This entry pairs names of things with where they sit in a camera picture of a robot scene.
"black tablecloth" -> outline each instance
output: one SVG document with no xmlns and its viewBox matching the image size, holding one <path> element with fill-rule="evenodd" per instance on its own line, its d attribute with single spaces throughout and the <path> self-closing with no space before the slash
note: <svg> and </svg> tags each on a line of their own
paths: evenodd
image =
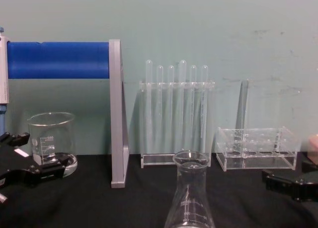
<svg viewBox="0 0 318 228">
<path fill-rule="evenodd" d="M 80 155 L 78 160 L 76 172 L 64 179 L 32 189 L 1 189 L 9 200 L 0 207 L 0 228 L 164 226 L 176 189 L 174 165 L 141 169 L 140 155 L 131 155 L 126 187 L 111 189 L 109 155 Z M 206 190 L 217 228 L 318 227 L 318 203 L 301 204 L 266 191 L 260 170 L 223 172 L 214 157 Z"/>
</svg>

